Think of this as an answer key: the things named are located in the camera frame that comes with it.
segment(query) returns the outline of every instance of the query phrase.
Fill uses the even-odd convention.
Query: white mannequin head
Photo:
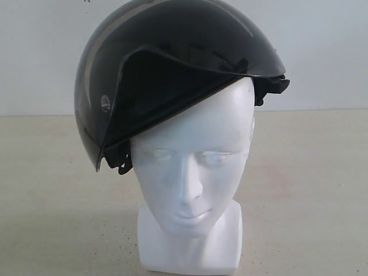
[[[243,175],[254,129],[254,87],[243,78],[131,140],[133,168],[160,227],[207,235]]]

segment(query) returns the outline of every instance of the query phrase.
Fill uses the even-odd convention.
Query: black helmet
[[[252,77],[255,105],[289,85],[264,34],[220,0],[132,0],[95,30],[75,81],[75,118],[99,170],[132,168],[129,139]]]

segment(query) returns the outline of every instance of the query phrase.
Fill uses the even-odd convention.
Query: floor
[[[97,174],[73,116],[0,118],[0,275],[146,276],[134,172]],[[262,112],[236,275],[368,275],[368,110]]]

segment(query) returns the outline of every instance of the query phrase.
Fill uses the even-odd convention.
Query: mannequin chin
[[[203,254],[218,246],[226,254],[229,247],[217,242],[215,235],[218,239],[228,237],[227,243],[237,248],[233,260],[226,261],[229,256],[223,259],[232,263],[231,267],[234,263],[237,266],[242,233],[236,230],[242,226],[238,225],[242,218],[233,196],[246,165],[253,129],[254,87],[251,78],[243,78],[131,139],[133,167],[147,203],[140,211],[138,225],[142,263],[148,258],[144,248],[156,248],[157,252],[176,243],[176,253],[188,254],[188,243],[197,240],[202,262],[189,262],[185,270],[183,264],[173,260],[165,263],[160,258],[152,269],[178,273],[183,266],[183,274],[215,275],[211,266],[218,266],[220,256],[204,261]]]

